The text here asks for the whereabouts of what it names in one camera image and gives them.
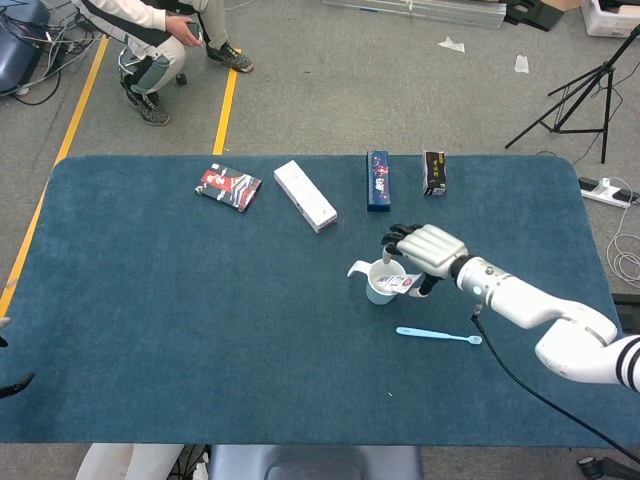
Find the yellow line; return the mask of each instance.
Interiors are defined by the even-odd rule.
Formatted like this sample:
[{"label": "yellow line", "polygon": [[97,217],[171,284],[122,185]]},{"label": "yellow line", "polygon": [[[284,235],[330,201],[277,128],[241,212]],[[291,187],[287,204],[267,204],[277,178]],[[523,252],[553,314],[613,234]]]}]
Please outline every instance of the yellow line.
[{"label": "yellow line", "polygon": [[[60,146],[60,150],[58,151],[58,156],[56,157],[56,160],[53,164],[54,167],[58,163],[60,163],[62,159],[66,158],[67,154],[69,153],[71,143],[73,142],[73,137],[76,134],[78,124],[80,123],[80,119],[82,118],[82,113],[84,112],[84,108],[86,107],[87,101],[89,100],[89,95],[91,94],[91,89],[93,88],[96,76],[98,75],[98,70],[100,69],[100,64],[102,63],[102,58],[104,57],[104,52],[107,49],[108,42],[109,40],[106,36],[103,36],[100,40],[100,46],[98,47],[96,56],[93,59],[91,70],[89,70],[89,75],[87,76],[87,80],[84,83],[84,88],[82,89],[82,93],[80,94],[80,98],[78,99],[78,103],[76,104],[76,109],[73,112],[73,116],[71,117],[71,122],[69,122],[67,133],[62,140],[62,145]],[[40,195],[38,205],[36,206],[36,211],[33,212],[33,217],[31,217],[31,222],[29,223],[29,227],[27,228],[27,233],[25,234],[22,245],[20,246],[20,250],[18,251],[16,261],[14,262],[13,268],[9,273],[9,280],[7,280],[7,284],[4,287],[2,297],[0,297],[0,317],[4,317],[9,310],[9,304],[11,303],[13,292],[15,291],[16,285],[18,284],[20,273],[22,273],[22,267],[24,266],[24,262],[27,258],[27,252],[29,251],[29,247],[31,246],[31,240],[33,239],[33,233],[36,229],[36,224],[38,223],[38,217],[40,217],[40,210],[42,209],[42,202],[44,201],[44,194],[46,191],[47,186],[45,185],[44,190]]]},{"label": "yellow line", "polygon": [[93,84],[96,81],[96,77],[98,76],[100,64],[102,63],[104,52],[107,50],[107,45],[109,45],[109,38],[106,35],[103,35],[100,39],[100,45],[98,46],[96,56],[93,59],[93,64],[91,65],[91,69],[89,70],[87,81],[84,82],[84,88],[82,89],[82,93],[80,94],[80,98],[78,99],[78,104],[76,105],[76,109],[73,112],[73,116],[71,117],[71,122],[69,122],[67,133],[62,140],[60,150],[58,150],[58,156],[56,157],[56,161],[53,164],[54,167],[67,157],[67,154],[71,149],[73,137],[76,134],[78,125],[80,124],[80,119],[82,118],[82,114],[84,113],[84,107],[87,106],[87,102],[89,101],[89,95],[91,94],[91,89],[93,88]]},{"label": "yellow line", "polygon": [[231,116],[231,104],[233,103],[233,91],[236,88],[236,77],[238,72],[229,69],[227,77],[227,86],[224,89],[224,98],[222,99],[222,108],[220,109],[220,121],[218,122],[218,131],[216,133],[216,142],[213,144],[213,154],[222,155],[224,150],[224,139],[227,137],[227,127],[229,126],[229,117]]}]

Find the blue chair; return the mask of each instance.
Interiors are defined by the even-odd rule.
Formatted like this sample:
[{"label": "blue chair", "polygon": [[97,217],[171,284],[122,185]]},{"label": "blue chair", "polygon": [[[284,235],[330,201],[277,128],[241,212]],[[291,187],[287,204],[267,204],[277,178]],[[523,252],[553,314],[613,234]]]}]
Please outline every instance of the blue chair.
[{"label": "blue chair", "polygon": [[215,445],[209,480],[423,480],[420,447]]}]

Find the white robotic arm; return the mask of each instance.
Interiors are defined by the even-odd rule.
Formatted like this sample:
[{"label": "white robotic arm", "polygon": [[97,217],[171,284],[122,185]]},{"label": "white robotic arm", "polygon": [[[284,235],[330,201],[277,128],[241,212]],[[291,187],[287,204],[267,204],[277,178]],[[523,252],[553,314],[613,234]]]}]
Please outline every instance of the white robotic arm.
[{"label": "white robotic arm", "polygon": [[621,383],[640,393],[640,335],[615,341],[615,324],[578,302],[549,295],[486,260],[469,255],[463,242],[433,225],[392,227],[384,258],[399,254],[423,270],[427,279],[416,296],[425,296],[434,279],[453,278],[463,292],[521,328],[554,321],[536,345],[536,355],[552,372],[586,383]]}]

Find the metal stand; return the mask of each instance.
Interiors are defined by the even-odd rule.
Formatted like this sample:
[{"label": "metal stand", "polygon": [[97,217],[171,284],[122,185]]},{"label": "metal stand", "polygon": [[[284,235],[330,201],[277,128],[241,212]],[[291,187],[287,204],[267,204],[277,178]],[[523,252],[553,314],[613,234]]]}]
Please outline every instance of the metal stand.
[{"label": "metal stand", "polygon": [[[546,128],[549,132],[554,133],[602,133],[602,155],[600,157],[600,163],[605,162],[605,158],[607,155],[607,137],[609,135],[609,112],[611,111],[611,92],[613,91],[613,71],[615,70],[613,65],[620,58],[620,56],[624,53],[624,51],[629,48],[631,42],[635,40],[635,38],[640,34],[640,25],[636,26],[633,31],[629,34],[629,38],[625,40],[625,42],[620,46],[620,48],[613,54],[613,56],[603,63],[601,66],[594,68],[593,70],[588,71],[587,73],[580,75],[578,78],[571,80],[569,83],[561,86],[560,88],[556,88],[552,92],[549,92],[549,96],[554,93],[558,93],[560,90],[563,90],[562,99],[556,103],[553,107],[547,110],[540,118],[538,118],[535,122],[525,128],[518,136],[516,136],[513,140],[507,143],[504,148],[509,148],[511,145],[520,140],[526,133],[528,133],[533,127],[540,124],[544,128]],[[565,130],[562,126],[566,123],[566,121],[573,115],[573,113],[578,109],[582,101],[587,98],[587,95],[591,93],[591,91],[598,87],[600,88],[600,81],[607,77],[607,100],[605,103],[604,110],[604,125],[602,128],[586,128],[580,130]],[[572,85],[578,83],[577,87],[570,91]],[[582,91],[578,99],[569,107],[569,110],[564,113],[565,103],[569,101],[574,95],[578,92]],[[553,112],[556,112],[556,119],[554,121],[553,126],[549,126],[545,123],[545,119],[551,115]]]}]

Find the mug handle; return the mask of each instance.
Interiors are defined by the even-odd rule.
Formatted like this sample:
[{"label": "mug handle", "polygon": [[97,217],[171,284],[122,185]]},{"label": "mug handle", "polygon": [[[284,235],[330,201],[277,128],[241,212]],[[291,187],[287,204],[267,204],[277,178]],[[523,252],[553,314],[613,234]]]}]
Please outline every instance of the mug handle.
[{"label": "mug handle", "polygon": [[363,262],[362,260],[357,260],[356,263],[349,269],[349,273],[347,273],[347,278],[353,275],[353,272],[364,273],[365,275],[369,275],[369,271],[371,270],[371,264],[367,262]]}]

